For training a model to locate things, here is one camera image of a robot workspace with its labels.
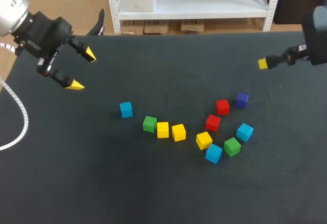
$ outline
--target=yellow cube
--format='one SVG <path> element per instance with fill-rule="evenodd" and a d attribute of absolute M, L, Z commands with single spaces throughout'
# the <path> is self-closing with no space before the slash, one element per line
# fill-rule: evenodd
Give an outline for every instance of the yellow cube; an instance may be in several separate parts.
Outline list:
<path fill-rule="evenodd" d="M 196 136 L 196 143 L 201 150 L 209 148 L 212 142 L 213 140 L 211 139 L 208 132 L 200 133 Z"/>
<path fill-rule="evenodd" d="M 168 122 L 157 123 L 158 138 L 169 138 L 169 124 Z"/>
<path fill-rule="evenodd" d="M 186 139 L 186 130 L 183 124 L 172 126 L 174 141 L 182 141 Z"/>

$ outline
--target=cardboard box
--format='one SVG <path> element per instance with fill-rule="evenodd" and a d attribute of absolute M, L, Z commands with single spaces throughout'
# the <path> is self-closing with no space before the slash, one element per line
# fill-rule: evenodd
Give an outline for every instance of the cardboard box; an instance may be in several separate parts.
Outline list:
<path fill-rule="evenodd" d="M 121 34 L 124 35 L 143 35 L 143 20 L 125 20 L 121 22 Z"/>
<path fill-rule="evenodd" d="M 183 20 L 181 23 L 180 29 L 182 31 L 203 32 L 204 31 L 204 20 L 202 20 L 202 19 Z"/>
<path fill-rule="evenodd" d="M 147 20 L 145 21 L 144 33 L 146 34 L 167 34 L 169 29 L 168 20 Z"/>

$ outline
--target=dark blue cube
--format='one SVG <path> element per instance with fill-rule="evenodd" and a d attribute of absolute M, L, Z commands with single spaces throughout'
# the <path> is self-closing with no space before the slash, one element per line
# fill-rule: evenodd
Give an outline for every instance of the dark blue cube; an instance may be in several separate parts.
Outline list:
<path fill-rule="evenodd" d="M 244 109 L 246 107 L 249 95 L 246 93 L 239 93 L 236 98 L 236 107 Z"/>

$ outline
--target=floor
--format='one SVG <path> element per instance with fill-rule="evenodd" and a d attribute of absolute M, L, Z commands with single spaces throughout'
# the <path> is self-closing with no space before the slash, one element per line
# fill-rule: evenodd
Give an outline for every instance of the floor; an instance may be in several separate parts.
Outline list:
<path fill-rule="evenodd" d="M 73 26 L 75 34 L 86 34 L 98 19 L 101 8 L 105 9 L 106 34 L 113 34 L 112 21 L 108 0 L 29 0 L 30 11 L 43 12 L 49 18 L 62 16 Z M 207 20 L 204 33 L 235 33 L 260 32 L 263 20 L 249 19 L 219 19 Z M 300 25 L 273 25 L 272 31 L 300 31 Z M 180 23 L 174 21 L 170 25 L 169 34 L 180 34 Z M 13 44 L 12 36 L 6 36 L 1 42 Z M 7 78 L 14 63 L 15 56 L 4 49 L 0 49 L 0 75 Z"/>

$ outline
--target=dark mat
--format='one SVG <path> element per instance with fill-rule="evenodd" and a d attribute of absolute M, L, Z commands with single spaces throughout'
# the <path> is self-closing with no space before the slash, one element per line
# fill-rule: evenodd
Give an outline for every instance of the dark mat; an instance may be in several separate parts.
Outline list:
<path fill-rule="evenodd" d="M 69 48 L 55 67 L 86 86 L 63 90 L 23 54 L 8 84 L 30 118 L 26 137 L 0 152 L 1 223 L 326 223 L 327 65 L 259 71 L 257 60 L 303 43 L 301 33 L 90 37 L 98 61 Z M 196 134 L 217 99 L 232 106 L 214 144 L 254 127 L 241 152 L 214 165 Z M 134 117 L 122 119 L 130 101 Z M 143 132 L 145 116 L 183 123 L 187 140 Z M 22 128 L 0 94 L 0 138 Z"/>

